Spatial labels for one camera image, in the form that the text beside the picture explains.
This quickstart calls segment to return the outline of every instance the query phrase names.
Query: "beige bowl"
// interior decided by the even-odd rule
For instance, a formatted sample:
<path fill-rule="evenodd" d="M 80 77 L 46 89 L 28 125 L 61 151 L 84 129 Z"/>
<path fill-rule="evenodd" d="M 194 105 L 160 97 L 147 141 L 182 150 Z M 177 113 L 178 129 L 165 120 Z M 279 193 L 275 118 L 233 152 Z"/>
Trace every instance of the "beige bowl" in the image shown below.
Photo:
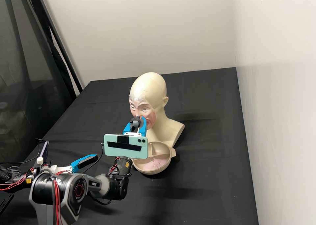
<path fill-rule="evenodd" d="M 162 142 L 151 142 L 148 144 L 148 158 L 134 159 L 133 165 L 143 174 L 155 175 L 165 170 L 174 156 L 174 148 L 169 148 Z"/>

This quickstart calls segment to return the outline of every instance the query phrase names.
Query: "mannequin face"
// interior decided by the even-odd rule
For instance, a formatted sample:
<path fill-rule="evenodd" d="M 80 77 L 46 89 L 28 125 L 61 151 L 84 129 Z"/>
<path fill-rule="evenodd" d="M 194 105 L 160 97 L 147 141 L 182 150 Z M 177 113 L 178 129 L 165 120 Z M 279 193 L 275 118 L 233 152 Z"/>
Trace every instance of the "mannequin face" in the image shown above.
<path fill-rule="evenodd" d="M 132 100 L 129 99 L 130 110 L 133 117 L 143 116 L 146 119 L 147 127 L 150 129 L 156 122 L 156 113 L 152 106 L 145 100 Z"/>

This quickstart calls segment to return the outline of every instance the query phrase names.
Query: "black tape strip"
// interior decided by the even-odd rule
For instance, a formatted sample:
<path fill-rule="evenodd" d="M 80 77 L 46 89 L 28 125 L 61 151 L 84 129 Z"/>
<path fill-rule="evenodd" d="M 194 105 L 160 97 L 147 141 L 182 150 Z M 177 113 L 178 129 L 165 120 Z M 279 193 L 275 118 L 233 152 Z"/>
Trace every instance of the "black tape strip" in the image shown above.
<path fill-rule="evenodd" d="M 129 150 L 134 150 L 134 151 L 139 151 L 139 152 L 142 149 L 141 146 L 126 144 L 126 143 L 116 143 L 116 142 L 108 142 L 108 146 L 111 148 L 129 149 Z"/>
<path fill-rule="evenodd" d="M 129 143 L 129 137 L 126 135 L 118 135 L 118 143 Z"/>

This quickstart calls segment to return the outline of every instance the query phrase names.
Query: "pink food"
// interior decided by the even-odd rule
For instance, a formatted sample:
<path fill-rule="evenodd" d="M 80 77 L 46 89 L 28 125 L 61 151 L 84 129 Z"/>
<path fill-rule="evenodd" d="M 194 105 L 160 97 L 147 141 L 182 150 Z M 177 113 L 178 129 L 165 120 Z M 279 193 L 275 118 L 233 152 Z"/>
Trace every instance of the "pink food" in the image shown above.
<path fill-rule="evenodd" d="M 143 165 L 143 169 L 146 171 L 151 171 L 164 166 L 168 159 L 151 158 L 151 160 Z"/>

